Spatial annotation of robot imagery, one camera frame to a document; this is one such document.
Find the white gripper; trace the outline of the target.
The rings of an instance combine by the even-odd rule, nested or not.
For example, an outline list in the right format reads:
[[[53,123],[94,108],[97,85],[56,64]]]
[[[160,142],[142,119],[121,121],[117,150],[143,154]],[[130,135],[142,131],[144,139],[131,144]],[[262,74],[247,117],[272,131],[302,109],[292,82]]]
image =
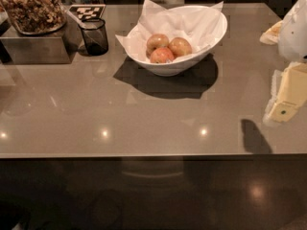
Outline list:
[[[267,45],[278,43],[279,54],[291,62],[272,75],[271,99],[265,109],[265,124],[290,121],[307,102],[307,0],[297,0],[283,20],[260,36]]]

